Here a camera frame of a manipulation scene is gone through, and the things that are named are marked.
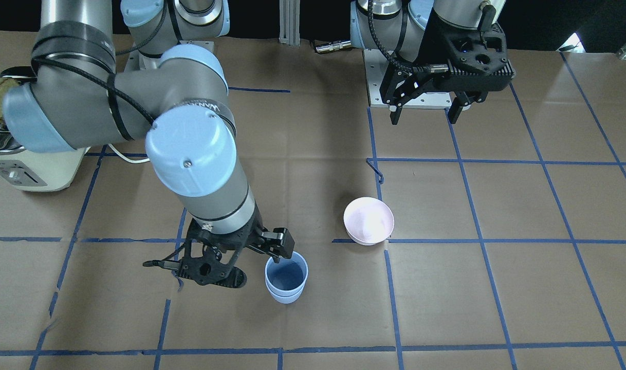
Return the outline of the blue cup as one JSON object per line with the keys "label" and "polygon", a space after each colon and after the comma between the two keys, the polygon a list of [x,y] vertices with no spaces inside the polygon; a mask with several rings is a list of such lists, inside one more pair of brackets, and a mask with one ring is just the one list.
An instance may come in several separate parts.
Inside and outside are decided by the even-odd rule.
{"label": "blue cup", "polygon": [[280,258],[277,263],[274,262],[273,258],[269,258],[265,264],[264,274],[265,278],[272,281],[288,276],[290,279],[302,279],[306,282],[308,264],[302,255],[294,251],[292,258]]}
{"label": "blue cup", "polygon": [[271,297],[280,304],[292,304],[303,293],[306,282],[302,279],[278,278],[275,281],[265,278],[265,284]]}

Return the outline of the pink bowl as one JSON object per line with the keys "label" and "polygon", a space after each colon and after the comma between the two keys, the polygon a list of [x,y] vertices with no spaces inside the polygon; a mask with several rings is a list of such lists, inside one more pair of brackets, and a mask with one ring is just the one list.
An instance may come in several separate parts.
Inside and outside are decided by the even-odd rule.
{"label": "pink bowl", "polygon": [[372,197],[360,197],[351,201],[343,213],[346,233],[356,243],[372,246],[391,236],[395,219],[391,209],[383,201]]}

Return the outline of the cream toaster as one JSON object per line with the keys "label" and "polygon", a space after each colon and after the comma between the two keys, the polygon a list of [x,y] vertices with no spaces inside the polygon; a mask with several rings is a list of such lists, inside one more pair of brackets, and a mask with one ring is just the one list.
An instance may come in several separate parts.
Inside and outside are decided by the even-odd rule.
{"label": "cream toaster", "polygon": [[27,192],[56,192],[71,185],[89,148],[75,152],[37,154],[0,128],[0,178]]}

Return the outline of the aluminium frame post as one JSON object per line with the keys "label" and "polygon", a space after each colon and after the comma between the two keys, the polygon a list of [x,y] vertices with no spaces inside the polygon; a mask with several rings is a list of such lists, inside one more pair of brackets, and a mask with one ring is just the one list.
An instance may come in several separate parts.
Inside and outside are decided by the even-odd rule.
{"label": "aluminium frame post", "polygon": [[300,38],[300,0],[279,1],[280,30],[278,40],[280,44],[299,47]]}

